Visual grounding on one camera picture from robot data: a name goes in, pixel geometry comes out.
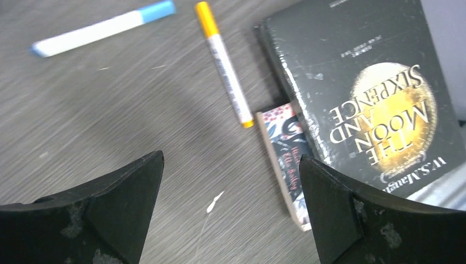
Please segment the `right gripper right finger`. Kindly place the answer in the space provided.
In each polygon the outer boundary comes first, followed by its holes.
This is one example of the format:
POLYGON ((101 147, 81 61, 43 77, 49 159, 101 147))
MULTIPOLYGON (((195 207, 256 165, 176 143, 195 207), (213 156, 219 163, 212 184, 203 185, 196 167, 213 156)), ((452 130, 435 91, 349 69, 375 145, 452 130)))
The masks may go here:
POLYGON ((465 212, 388 194, 304 155, 299 176, 321 263, 465 263, 465 212))

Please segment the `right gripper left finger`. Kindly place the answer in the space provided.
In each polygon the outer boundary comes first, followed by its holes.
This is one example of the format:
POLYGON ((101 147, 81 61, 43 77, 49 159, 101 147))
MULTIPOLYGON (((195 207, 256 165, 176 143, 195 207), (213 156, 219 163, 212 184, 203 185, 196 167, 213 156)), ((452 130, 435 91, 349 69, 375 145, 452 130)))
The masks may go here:
POLYGON ((139 263, 162 151, 29 204, 1 206, 1 263, 139 263))

